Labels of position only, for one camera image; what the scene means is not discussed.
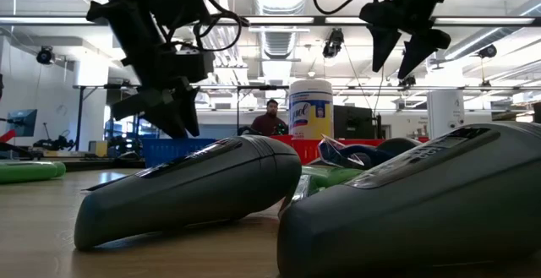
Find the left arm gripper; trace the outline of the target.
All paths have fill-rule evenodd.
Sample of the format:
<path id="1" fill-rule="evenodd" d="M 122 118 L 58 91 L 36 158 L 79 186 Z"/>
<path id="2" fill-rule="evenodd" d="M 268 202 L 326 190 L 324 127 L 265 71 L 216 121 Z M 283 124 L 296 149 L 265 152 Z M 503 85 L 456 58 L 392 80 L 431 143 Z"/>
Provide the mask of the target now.
<path id="1" fill-rule="evenodd" d="M 86 19 L 108 22 L 124 53 L 121 64 L 133 69 L 141 88 L 149 89 L 114 103 L 113 117 L 120 120 L 139 114 L 171 138 L 186 138 L 186 130 L 198 137 L 195 98 L 199 87 L 190 84 L 206 78 L 212 70 L 213 54 L 196 46 L 178 51 L 173 40 L 159 31 L 166 26 L 150 11 L 150 0 L 92 2 Z M 175 88 L 179 102 L 165 90 Z"/>

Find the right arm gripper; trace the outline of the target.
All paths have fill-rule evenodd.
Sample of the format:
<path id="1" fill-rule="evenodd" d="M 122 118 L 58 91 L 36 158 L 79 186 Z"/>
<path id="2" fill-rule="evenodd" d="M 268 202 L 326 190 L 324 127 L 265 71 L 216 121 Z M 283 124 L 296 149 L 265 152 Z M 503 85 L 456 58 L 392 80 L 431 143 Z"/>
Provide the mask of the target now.
<path id="1" fill-rule="evenodd" d="M 447 49 L 451 37 L 432 29 L 435 6 L 445 0 L 384 0 L 367 3 L 359 18 L 370 25 L 373 38 L 372 70 L 379 72 L 402 36 L 398 30 L 413 34 L 405 41 L 405 53 L 398 79 L 405 79 L 421 62 L 439 49 Z"/>

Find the dark grey rounded bottle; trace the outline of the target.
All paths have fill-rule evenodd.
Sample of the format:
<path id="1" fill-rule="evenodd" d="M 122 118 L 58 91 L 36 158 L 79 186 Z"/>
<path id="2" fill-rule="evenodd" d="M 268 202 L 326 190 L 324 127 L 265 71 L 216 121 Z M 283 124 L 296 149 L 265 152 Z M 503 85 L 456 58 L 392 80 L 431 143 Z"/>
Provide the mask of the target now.
<path id="1" fill-rule="evenodd" d="M 393 139 L 387 139 L 383 141 L 381 144 L 379 144 L 375 148 L 379 151 L 384 152 L 385 154 L 389 156 L 397 156 L 421 144 L 422 142 L 416 139 L 393 138 Z"/>

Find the blue razor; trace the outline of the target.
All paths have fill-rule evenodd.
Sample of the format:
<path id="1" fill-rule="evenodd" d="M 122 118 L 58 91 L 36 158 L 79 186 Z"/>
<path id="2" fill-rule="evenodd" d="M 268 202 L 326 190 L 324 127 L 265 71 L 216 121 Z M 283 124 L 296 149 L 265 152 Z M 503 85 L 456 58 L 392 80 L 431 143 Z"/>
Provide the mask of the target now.
<path id="1" fill-rule="evenodd" d="M 360 170 L 368 170 L 399 155 L 398 152 L 371 145 L 345 145 L 325 135 L 317 149 L 320 160 L 327 165 Z"/>

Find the clear plastic item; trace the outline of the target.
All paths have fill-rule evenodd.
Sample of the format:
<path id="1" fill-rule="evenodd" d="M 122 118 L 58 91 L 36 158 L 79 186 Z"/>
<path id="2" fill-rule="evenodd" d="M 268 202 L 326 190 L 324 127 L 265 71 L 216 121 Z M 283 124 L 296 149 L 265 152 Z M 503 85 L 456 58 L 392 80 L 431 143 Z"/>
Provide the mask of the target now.
<path id="1" fill-rule="evenodd" d="M 292 195 L 292 198 L 291 198 L 291 203 L 292 204 L 295 204 L 298 201 L 300 201 L 302 199 L 305 199 L 305 198 L 307 198 L 309 196 L 310 184 L 311 184 L 311 176 L 310 175 L 302 175 L 299 178 L 298 185 L 295 188 L 295 190 L 293 192 L 293 195 Z"/>

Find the blue plastic basket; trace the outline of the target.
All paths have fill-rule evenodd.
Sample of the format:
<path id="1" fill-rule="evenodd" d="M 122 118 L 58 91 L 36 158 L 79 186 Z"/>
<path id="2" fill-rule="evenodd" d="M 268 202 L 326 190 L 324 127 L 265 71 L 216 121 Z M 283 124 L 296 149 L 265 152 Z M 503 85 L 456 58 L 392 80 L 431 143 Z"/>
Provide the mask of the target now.
<path id="1" fill-rule="evenodd" d="M 215 139 L 143 139 L 143 156 L 147 168 L 201 150 Z"/>

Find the white round column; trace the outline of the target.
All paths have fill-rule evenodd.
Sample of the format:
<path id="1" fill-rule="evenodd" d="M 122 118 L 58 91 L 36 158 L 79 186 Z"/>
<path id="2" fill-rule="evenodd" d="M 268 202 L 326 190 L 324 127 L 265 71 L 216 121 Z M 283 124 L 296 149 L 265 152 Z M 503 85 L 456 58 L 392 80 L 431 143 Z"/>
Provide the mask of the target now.
<path id="1" fill-rule="evenodd" d="M 461 90 L 435 90 L 427 95 L 429 138 L 435 139 L 464 124 Z"/>

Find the yellow box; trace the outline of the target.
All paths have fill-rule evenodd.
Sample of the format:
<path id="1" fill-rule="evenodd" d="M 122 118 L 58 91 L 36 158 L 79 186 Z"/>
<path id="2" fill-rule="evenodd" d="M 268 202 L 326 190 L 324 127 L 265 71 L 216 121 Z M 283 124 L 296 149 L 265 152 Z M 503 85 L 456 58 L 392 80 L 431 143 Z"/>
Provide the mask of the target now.
<path id="1" fill-rule="evenodd" d="M 88 144 L 89 152 L 97 157 L 106 157 L 108 152 L 108 142 L 105 140 L 94 140 Z"/>

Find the black box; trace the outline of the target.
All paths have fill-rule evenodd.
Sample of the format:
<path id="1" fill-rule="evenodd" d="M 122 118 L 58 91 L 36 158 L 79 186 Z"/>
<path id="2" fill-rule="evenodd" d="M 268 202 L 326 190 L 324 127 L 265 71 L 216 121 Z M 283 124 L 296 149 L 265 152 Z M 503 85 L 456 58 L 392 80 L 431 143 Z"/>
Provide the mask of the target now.
<path id="1" fill-rule="evenodd" d="M 333 106 L 336 139 L 374 139 L 372 110 L 354 106 Z"/>

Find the person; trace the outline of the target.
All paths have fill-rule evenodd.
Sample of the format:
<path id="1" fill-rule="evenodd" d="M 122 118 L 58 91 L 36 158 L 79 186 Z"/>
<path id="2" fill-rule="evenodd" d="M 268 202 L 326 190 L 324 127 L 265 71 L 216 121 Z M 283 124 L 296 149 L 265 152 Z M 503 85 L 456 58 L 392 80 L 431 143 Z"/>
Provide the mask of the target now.
<path id="1" fill-rule="evenodd" d="M 277 116 L 277 113 L 278 103 L 270 99 L 266 104 L 266 113 L 255 118 L 251 128 L 264 136 L 284 134 L 287 131 L 287 124 Z"/>

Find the white yellow wipes canister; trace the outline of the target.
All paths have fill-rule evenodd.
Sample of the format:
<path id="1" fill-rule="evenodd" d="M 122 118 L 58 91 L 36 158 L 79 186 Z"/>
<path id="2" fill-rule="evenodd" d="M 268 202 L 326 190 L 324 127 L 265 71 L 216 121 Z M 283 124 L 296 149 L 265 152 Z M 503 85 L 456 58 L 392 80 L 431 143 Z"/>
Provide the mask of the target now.
<path id="1" fill-rule="evenodd" d="M 295 139 L 334 136 L 333 90 L 322 79 L 303 79 L 289 87 L 289 133 Z"/>

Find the computer monitor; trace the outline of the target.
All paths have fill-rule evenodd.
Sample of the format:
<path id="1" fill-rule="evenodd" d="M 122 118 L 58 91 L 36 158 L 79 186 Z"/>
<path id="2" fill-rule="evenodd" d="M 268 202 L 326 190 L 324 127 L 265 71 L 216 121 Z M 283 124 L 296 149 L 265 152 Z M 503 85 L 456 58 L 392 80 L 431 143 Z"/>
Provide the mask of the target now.
<path id="1" fill-rule="evenodd" d="M 36 109 L 11 111 L 7 116 L 7 130 L 13 130 L 16 137 L 33 137 L 36 128 Z"/>

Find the black metal frame stand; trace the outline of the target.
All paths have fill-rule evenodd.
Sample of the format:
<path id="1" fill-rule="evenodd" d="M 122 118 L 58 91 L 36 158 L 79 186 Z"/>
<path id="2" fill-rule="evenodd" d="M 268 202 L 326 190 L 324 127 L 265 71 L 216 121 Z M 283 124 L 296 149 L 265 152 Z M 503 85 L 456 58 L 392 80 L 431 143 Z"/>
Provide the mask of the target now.
<path id="1" fill-rule="evenodd" d="M 266 113 L 266 102 L 275 99 L 278 117 L 287 120 L 287 85 L 201 85 L 196 110 L 201 138 L 220 139 L 241 130 L 248 133 L 258 116 Z"/>
<path id="2" fill-rule="evenodd" d="M 91 96 L 96 90 L 126 90 L 136 88 L 136 84 L 104 84 L 104 85 L 74 85 L 73 88 L 79 91 L 78 116 L 75 136 L 75 150 L 79 151 L 81 124 L 84 101 Z"/>

